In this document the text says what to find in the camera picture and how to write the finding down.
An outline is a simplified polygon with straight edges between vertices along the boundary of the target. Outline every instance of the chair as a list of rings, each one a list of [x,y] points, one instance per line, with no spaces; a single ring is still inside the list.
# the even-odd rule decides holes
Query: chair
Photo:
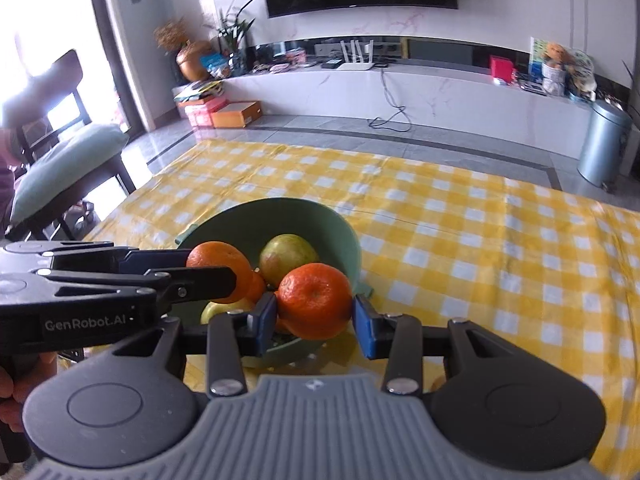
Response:
[[[46,240],[44,229],[56,220],[58,228],[73,240],[73,233],[63,219],[71,206],[113,176],[127,194],[136,190],[120,158],[129,136],[115,124],[92,124],[78,93],[81,81],[78,54],[70,50],[2,107],[0,125],[16,131],[30,165],[15,193],[6,234],[9,240],[22,240],[29,232],[38,240]],[[46,117],[70,94],[78,105],[78,117],[30,144],[23,127]],[[60,142],[58,135],[78,123],[84,126],[75,136]],[[49,151],[42,156],[36,155],[47,148]]]

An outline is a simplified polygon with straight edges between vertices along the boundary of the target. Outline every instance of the chair seat cushion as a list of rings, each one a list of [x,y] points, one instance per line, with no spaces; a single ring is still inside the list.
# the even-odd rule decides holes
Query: chair seat cushion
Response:
[[[20,179],[11,223],[18,224],[56,195],[119,154],[129,136],[116,124],[89,124],[71,139],[56,144]]]

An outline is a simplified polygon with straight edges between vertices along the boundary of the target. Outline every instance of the trash can lid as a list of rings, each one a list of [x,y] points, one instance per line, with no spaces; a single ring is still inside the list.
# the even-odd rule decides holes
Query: trash can lid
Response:
[[[593,104],[593,110],[603,116],[605,119],[612,121],[620,126],[631,126],[631,117],[620,108],[610,105],[606,101],[598,99]]]

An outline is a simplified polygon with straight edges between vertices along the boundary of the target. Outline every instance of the metal trash can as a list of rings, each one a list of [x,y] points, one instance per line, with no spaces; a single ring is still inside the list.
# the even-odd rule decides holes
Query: metal trash can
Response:
[[[615,181],[631,124],[631,117],[622,110],[606,101],[594,102],[578,163],[578,172],[588,182],[607,189]]]

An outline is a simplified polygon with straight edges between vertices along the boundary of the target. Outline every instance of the tablecloth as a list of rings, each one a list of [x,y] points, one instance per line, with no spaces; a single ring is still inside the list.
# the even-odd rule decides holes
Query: tablecloth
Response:
[[[640,470],[639,214],[449,166],[208,140],[129,196],[90,238],[172,248],[190,224],[270,196],[315,200],[350,222],[380,311],[441,326],[469,318],[583,380],[607,411],[592,463],[612,478]],[[310,369],[381,370],[346,338]],[[441,362],[426,358],[425,372],[427,380],[441,375]]]

